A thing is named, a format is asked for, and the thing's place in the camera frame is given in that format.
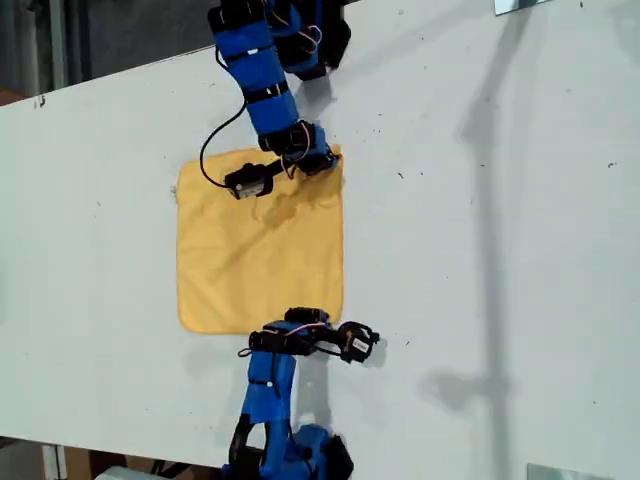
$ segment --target yellow towel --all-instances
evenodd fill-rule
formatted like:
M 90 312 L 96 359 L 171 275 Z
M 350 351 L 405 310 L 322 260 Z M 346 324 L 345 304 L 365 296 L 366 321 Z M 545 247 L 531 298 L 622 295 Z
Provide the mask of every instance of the yellow towel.
M 340 154 L 339 147 L 333 151 Z M 222 179 L 272 153 L 239 150 L 209 157 Z M 342 162 L 307 177 L 275 178 L 273 192 L 236 200 L 210 184 L 198 162 L 177 187 L 178 309 L 199 333 L 250 333 L 281 319 L 289 307 L 318 307 L 338 321 L 342 310 Z

